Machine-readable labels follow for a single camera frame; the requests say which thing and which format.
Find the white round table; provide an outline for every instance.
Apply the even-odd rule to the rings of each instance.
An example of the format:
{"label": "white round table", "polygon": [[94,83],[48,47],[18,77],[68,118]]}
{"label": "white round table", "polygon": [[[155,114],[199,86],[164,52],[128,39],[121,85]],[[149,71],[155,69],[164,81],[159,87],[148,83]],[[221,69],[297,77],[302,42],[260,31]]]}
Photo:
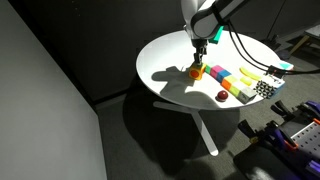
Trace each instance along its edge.
{"label": "white round table", "polygon": [[[280,59],[266,45],[248,36],[240,34],[239,36],[252,57],[266,65],[280,67]],[[219,82],[206,73],[199,81],[188,76],[187,68],[194,61],[194,52],[195,48],[185,31],[164,35],[142,49],[137,58],[137,72],[142,82],[152,92],[177,104],[155,102],[154,106],[190,113],[210,153],[217,155],[218,150],[198,113],[199,110],[240,108],[261,101],[263,98],[257,95],[252,101],[243,104],[229,93],[229,98],[225,102],[217,101],[215,99],[217,93],[224,89]],[[220,65],[238,79],[243,76],[239,70],[241,66],[260,75],[264,73],[243,60],[234,47],[228,31],[221,33],[218,44],[208,44],[207,55],[203,56],[203,63],[211,66]]]}

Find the pink block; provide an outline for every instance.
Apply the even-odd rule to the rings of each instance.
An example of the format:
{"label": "pink block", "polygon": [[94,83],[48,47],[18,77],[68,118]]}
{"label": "pink block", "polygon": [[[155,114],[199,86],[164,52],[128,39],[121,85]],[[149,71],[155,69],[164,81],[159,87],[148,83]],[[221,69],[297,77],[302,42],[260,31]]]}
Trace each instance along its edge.
{"label": "pink block", "polygon": [[211,70],[210,70],[210,75],[211,75],[213,78],[217,79],[217,74],[218,74],[218,72],[220,72],[220,71],[222,71],[222,70],[224,70],[224,69],[223,69],[221,66],[219,66],[219,65],[213,66],[213,67],[211,68]]}

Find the gray floor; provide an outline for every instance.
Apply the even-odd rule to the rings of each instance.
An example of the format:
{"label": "gray floor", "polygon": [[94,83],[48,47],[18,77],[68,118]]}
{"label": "gray floor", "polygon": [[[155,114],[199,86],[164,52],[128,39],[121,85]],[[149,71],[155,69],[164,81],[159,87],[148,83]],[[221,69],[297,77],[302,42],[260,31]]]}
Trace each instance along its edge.
{"label": "gray floor", "polygon": [[[320,68],[320,51],[302,47],[288,62],[296,70]],[[207,152],[190,115],[154,108],[154,101],[163,100],[133,80],[134,91],[97,106],[108,180],[245,179],[233,164],[233,156],[249,146],[237,124],[247,119],[259,129],[271,120],[283,122],[270,106],[278,100],[288,107],[320,101],[319,80],[320,75],[286,76],[285,88],[271,100],[237,110],[201,111],[220,151],[216,157]]]}

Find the dark wall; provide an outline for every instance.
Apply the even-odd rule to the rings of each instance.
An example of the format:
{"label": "dark wall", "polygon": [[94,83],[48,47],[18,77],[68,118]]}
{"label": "dark wall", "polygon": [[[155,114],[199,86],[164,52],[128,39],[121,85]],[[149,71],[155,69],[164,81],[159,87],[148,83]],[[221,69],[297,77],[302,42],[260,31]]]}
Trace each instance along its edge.
{"label": "dark wall", "polygon": [[[182,30],[184,25],[181,0],[12,1],[25,3],[46,35],[44,38],[51,42],[93,101],[126,90],[136,75],[139,51],[149,41]],[[285,34],[309,25],[314,16],[318,18],[318,13],[301,6],[313,7],[308,3],[319,6],[319,2],[288,0],[294,7],[284,9],[287,12],[273,33]],[[252,0],[231,20],[238,32],[263,39],[281,3],[279,0]],[[291,8],[300,8],[302,12],[290,11]]]}

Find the orange block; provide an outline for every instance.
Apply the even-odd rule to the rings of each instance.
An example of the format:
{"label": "orange block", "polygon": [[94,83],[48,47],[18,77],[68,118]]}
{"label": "orange block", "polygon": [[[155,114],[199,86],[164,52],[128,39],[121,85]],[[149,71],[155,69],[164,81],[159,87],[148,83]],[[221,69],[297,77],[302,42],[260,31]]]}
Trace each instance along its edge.
{"label": "orange block", "polygon": [[189,77],[195,80],[201,80],[202,74],[204,73],[204,70],[206,68],[206,64],[196,64],[192,63],[189,69]]}
{"label": "orange block", "polygon": [[234,82],[237,82],[237,78],[232,76],[232,75],[229,75],[225,78],[223,78],[222,80],[222,83],[221,83],[221,86],[224,87],[227,91],[229,91],[229,89],[231,88],[231,85],[234,83]]}

